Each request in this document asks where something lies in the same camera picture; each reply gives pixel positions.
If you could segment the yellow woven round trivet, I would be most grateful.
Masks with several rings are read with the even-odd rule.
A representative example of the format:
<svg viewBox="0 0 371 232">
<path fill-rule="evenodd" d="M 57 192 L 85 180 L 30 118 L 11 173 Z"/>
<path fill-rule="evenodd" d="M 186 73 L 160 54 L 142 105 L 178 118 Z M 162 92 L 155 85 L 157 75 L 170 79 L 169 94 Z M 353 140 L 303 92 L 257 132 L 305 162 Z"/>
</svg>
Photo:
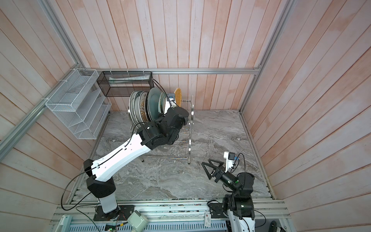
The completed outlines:
<svg viewBox="0 0 371 232">
<path fill-rule="evenodd" d="M 174 91 L 174 99 L 175 99 L 176 105 L 178 105 L 179 107 L 181 107 L 181 103 L 182 103 L 182 91 L 181 91 L 180 88 L 177 88 Z"/>
</svg>

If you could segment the small orange sunburst plate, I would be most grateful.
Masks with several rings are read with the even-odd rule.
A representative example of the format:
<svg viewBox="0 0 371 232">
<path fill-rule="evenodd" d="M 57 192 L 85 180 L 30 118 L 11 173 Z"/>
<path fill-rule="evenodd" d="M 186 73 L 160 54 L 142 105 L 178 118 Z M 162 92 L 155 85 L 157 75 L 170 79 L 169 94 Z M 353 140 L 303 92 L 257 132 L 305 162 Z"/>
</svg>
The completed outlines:
<svg viewBox="0 0 371 232">
<path fill-rule="evenodd" d="M 171 101 L 170 101 L 170 98 L 167 96 L 165 97 L 164 101 L 163 101 L 163 113 L 166 114 L 168 112 L 168 109 L 172 107 L 172 104 L 171 104 Z"/>
</svg>

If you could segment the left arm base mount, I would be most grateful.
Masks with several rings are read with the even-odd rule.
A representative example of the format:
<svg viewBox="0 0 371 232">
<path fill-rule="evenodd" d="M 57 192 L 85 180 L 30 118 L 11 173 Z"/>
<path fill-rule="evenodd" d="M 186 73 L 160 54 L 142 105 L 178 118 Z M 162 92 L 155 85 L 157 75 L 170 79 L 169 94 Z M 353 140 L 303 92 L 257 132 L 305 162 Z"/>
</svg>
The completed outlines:
<svg viewBox="0 0 371 232">
<path fill-rule="evenodd" d="M 134 205 L 118 205 L 115 210 L 104 213 L 102 206 L 95 208 L 93 221 L 127 220 L 134 212 Z"/>
</svg>

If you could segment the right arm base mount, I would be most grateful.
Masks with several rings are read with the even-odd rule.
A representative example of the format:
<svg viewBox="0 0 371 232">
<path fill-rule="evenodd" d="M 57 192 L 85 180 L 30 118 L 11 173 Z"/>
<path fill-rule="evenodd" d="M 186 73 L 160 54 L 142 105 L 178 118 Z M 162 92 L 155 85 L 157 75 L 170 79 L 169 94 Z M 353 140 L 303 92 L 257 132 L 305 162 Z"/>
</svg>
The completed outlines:
<svg viewBox="0 0 371 232">
<path fill-rule="evenodd" d="M 224 206 L 222 203 L 211 201 L 207 205 L 209 207 L 212 219 L 229 218 L 228 213 L 226 212 L 226 210 L 224 210 Z"/>
</svg>

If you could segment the grey green plain plate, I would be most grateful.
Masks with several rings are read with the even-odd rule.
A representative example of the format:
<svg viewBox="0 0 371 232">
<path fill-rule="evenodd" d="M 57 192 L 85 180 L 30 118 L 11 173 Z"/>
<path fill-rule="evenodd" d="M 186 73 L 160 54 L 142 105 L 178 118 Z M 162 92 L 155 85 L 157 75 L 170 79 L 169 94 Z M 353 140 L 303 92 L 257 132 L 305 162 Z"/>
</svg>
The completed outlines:
<svg viewBox="0 0 371 232">
<path fill-rule="evenodd" d="M 150 89 L 147 95 L 147 112 L 149 121 L 154 121 L 159 118 L 159 99 L 161 96 L 161 90 L 159 88 Z"/>
</svg>

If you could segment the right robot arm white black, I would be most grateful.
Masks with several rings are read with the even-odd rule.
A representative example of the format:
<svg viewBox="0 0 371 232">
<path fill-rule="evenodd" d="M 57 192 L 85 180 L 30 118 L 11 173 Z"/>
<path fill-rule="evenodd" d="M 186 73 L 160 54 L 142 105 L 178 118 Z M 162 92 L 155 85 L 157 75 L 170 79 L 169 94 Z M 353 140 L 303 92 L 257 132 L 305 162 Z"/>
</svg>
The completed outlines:
<svg viewBox="0 0 371 232">
<path fill-rule="evenodd" d="M 231 193 L 223 198 L 223 213 L 231 222 L 233 232 L 255 231 L 255 209 L 252 200 L 253 184 L 255 176 L 251 173 L 242 172 L 234 175 L 224 167 L 224 162 L 209 159 L 202 162 L 202 167 L 209 180 L 221 181 L 231 189 Z"/>
</svg>

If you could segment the white plate green text rim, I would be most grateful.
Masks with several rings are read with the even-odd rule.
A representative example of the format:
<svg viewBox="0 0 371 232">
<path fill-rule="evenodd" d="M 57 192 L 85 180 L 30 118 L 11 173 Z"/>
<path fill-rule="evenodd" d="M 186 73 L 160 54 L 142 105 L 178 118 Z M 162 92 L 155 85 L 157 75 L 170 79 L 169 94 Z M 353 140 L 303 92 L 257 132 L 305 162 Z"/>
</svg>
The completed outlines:
<svg viewBox="0 0 371 232">
<path fill-rule="evenodd" d="M 134 122 L 135 124 L 143 122 L 142 117 L 141 117 L 141 111 L 140 111 L 140 100 L 141 100 L 141 95 L 143 94 L 143 91 L 138 91 L 135 95 L 134 98 Z"/>
</svg>

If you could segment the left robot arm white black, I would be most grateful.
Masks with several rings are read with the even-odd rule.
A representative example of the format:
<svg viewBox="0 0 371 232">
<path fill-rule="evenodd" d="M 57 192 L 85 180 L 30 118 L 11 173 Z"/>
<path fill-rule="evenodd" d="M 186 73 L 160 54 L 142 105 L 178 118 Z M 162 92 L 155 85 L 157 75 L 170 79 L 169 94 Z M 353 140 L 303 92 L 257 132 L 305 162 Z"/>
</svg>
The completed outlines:
<svg viewBox="0 0 371 232">
<path fill-rule="evenodd" d="M 106 156 L 84 162 L 88 175 L 88 190 L 98 198 L 104 214 L 118 211 L 113 176 L 137 157 L 163 145 L 172 145 L 180 130 L 188 123 L 189 112 L 179 106 L 171 107 L 160 118 L 141 123 L 141 127 L 121 146 Z"/>
</svg>

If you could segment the white plate cloud line pattern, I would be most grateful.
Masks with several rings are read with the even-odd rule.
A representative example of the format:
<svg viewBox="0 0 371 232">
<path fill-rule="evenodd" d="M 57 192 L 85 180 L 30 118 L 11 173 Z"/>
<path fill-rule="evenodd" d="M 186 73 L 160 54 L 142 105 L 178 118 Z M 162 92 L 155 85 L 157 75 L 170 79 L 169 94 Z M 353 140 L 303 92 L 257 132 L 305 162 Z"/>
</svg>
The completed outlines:
<svg viewBox="0 0 371 232">
<path fill-rule="evenodd" d="M 133 114 L 135 111 L 133 110 L 134 106 L 133 106 L 133 100 L 136 96 L 136 93 L 137 91 L 134 91 L 131 95 L 130 95 L 130 98 L 129 98 L 129 107 L 128 107 L 128 112 L 129 112 L 129 115 L 130 115 L 130 118 L 133 122 L 133 124 L 136 124 L 135 122 L 135 115 Z"/>
</svg>

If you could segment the stainless steel dish rack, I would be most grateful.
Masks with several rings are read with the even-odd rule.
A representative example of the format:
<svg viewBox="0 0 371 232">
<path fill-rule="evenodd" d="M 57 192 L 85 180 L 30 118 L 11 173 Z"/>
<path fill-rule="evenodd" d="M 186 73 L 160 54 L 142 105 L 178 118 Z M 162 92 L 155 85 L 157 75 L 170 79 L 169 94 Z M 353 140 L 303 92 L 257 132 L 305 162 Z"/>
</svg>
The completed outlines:
<svg viewBox="0 0 371 232">
<path fill-rule="evenodd" d="M 181 106 L 184 107 L 188 113 L 187 124 L 182 127 L 179 131 L 177 139 L 174 141 L 173 145 L 164 145 L 156 150 L 153 150 L 149 153 L 146 153 L 141 158 L 141 161 L 144 161 L 145 158 L 160 158 L 160 159 L 172 159 L 172 160 L 186 160 L 190 164 L 191 160 L 191 145 L 192 145 L 192 129 L 194 126 L 194 113 L 195 113 L 195 104 L 194 96 L 191 96 L 189 100 L 182 100 Z M 140 122 L 133 124 L 130 127 L 131 132 L 135 133 L 137 130 L 143 126 L 146 122 Z"/>
</svg>

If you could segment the large orange sunburst plate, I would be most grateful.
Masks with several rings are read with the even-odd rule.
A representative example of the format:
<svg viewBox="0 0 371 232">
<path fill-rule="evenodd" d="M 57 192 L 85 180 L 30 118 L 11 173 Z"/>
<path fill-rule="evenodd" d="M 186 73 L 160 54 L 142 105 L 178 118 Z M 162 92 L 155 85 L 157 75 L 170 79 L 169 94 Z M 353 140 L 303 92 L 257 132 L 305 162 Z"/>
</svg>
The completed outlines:
<svg viewBox="0 0 371 232">
<path fill-rule="evenodd" d="M 146 109 L 147 94 L 148 94 L 147 91 L 143 91 L 139 99 L 140 119 L 142 120 L 142 122 L 148 122 L 147 109 Z"/>
</svg>

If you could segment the light green lotus plate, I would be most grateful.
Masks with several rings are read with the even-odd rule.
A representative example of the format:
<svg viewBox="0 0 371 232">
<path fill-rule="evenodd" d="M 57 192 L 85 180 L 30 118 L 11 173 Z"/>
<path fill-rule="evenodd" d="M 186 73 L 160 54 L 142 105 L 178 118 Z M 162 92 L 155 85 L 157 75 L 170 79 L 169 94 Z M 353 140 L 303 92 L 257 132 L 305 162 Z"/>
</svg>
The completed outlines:
<svg viewBox="0 0 371 232">
<path fill-rule="evenodd" d="M 166 95 L 162 92 L 158 101 L 158 110 L 159 113 L 164 114 L 164 103 L 166 102 Z"/>
</svg>

